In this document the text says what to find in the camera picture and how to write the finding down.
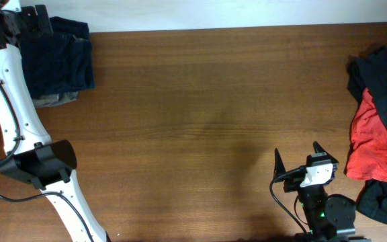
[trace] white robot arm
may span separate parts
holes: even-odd
[[[37,6],[37,12],[40,8],[43,13],[43,7]],[[75,171],[77,161],[71,145],[66,140],[52,143],[32,104],[17,47],[22,27],[17,26],[19,20],[15,15],[21,12],[18,0],[7,2],[2,9],[0,6],[0,125],[7,154],[0,163],[0,172],[39,188],[43,194],[37,197],[46,196],[51,201],[73,241],[110,241],[80,190]],[[61,157],[68,157],[68,163]]]

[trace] white background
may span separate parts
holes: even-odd
[[[387,22],[387,0],[21,0],[91,32]]]

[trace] wooden table surface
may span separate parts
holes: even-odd
[[[357,108],[346,89],[346,65],[372,45],[387,44],[387,24],[91,39],[96,89],[38,115],[54,140],[72,142],[83,194],[113,242],[299,233],[269,194],[276,147],[291,169],[305,164],[317,140],[340,161],[327,192],[357,198],[363,182],[343,174]],[[0,192],[38,193],[2,175]],[[275,192],[292,210],[296,195],[284,194],[281,184]],[[386,225],[358,213],[355,226],[360,235],[387,241]],[[70,237],[47,199],[0,200],[0,241]]]

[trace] red cloth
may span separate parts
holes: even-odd
[[[353,152],[346,175],[352,179],[375,179],[387,182],[387,129],[366,88],[351,127]]]

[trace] cable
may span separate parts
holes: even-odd
[[[7,156],[6,156],[6,158],[4,158],[4,160],[0,161],[0,166],[2,166],[2,165],[4,165],[6,162],[8,162],[14,156],[14,153],[17,151],[17,148],[19,148],[20,141],[23,138],[22,138],[22,136],[20,134],[19,120],[17,119],[16,113],[14,112],[14,109],[13,109],[13,105],[11,104],[11,102],[10,102],[10,100],[8,98],[7,93],[5,92],[4,88],[2,87],[2,83],[1,82],[0,82],[0,91],[1,91],[1,94],[3,95],[3,97],[5,99],[5,102],[7,103],[8,107],[9,107],[11,116],[12,116],[14,124],[15,124],[15,132],[16,132],[16,137],[14,138],[15,144],[13,146],[13,149],[10,152],[7,153]],[[46,196],[58,196],[59,198],[64,200],[71,207],[71,209],[73,209],[74,213],[79,217],[79,220],[81,221],[81,223],[85,227],[87,236],[89,237],[91,242],[93,242],[92,234],[91,234],[91,232],[90,232],[90,230],[89,230],[85,220],[81,216],[80,212],[74,207],[74,205],[65,196],[62,195],[62,193],[59,193],[59,192],[46,192],[46,193],[43,193],[43,194],[38,194],[38,195],[35,195],[35,196],[30,196],[28,198],[21,198],[21,199],[12,199],[12,198],[8,198],[8,197],[3,196],[3,195],[0,194],[0,199],[4,200],[6,202],[27,202],[27,201],[30,201],[30,200],[34,200],[34,199],[38,199],[38,198],[43,198],[43,197],[46,197]]]
[[[301,220],[301,218],[298,216],[298,213],[296,212],[296,203],[299,199],[299,195],[296,195],[296,198],[295,198],[295,203],[294,203],[294,211],[295,211],[295,215],[296,217],[298,218],[299,221],[301,221],[301,223],[305,224],[305,225],[308,225],[308,223],[304,222],[303,220]]]
[[[283,208],[283,210],[285,210],[285,212],[287,213],[287,214],[289,214],[289,216],[292,218],[292,219],[294,219],[294,221],[296,222],[296,224],[298,225],[298,226],[300,226],[300,228],[302,229],[302,232],[306,235],[306,236],[308,236],[307,235],[307,231],[306,231],[306,229],[304,228],[304,226],[302,226],[301,225],[301,223],[300,223],[300,221],[298,221],[298,219],[296,219],[296,217],[277,199],[277,197],[274,195],[274,192],[273,192],[273,184],[275,183],[275,182],[280,182],[283,178],[285,178],[286,176],[288,176],[288,175],[291,175],[292,173],[296,173],[296,172],[299,172],[299,171],[301,171],[301,169],[293,169],[293,170],[291,170],[291,171],[288,171],[288,172],[286,172],[285,174],[282,174],[282,175],[280,175],[279,177],[277,177],[277,178],[274,178],[272,181],[271,181],[271,183],[269,184],[269,192],[271,193],[271,196],[274,198],[274,200],[275,200],[275,202],[277,202],[277,204],[279,204],[279,206],[281,207],[281,208]]]

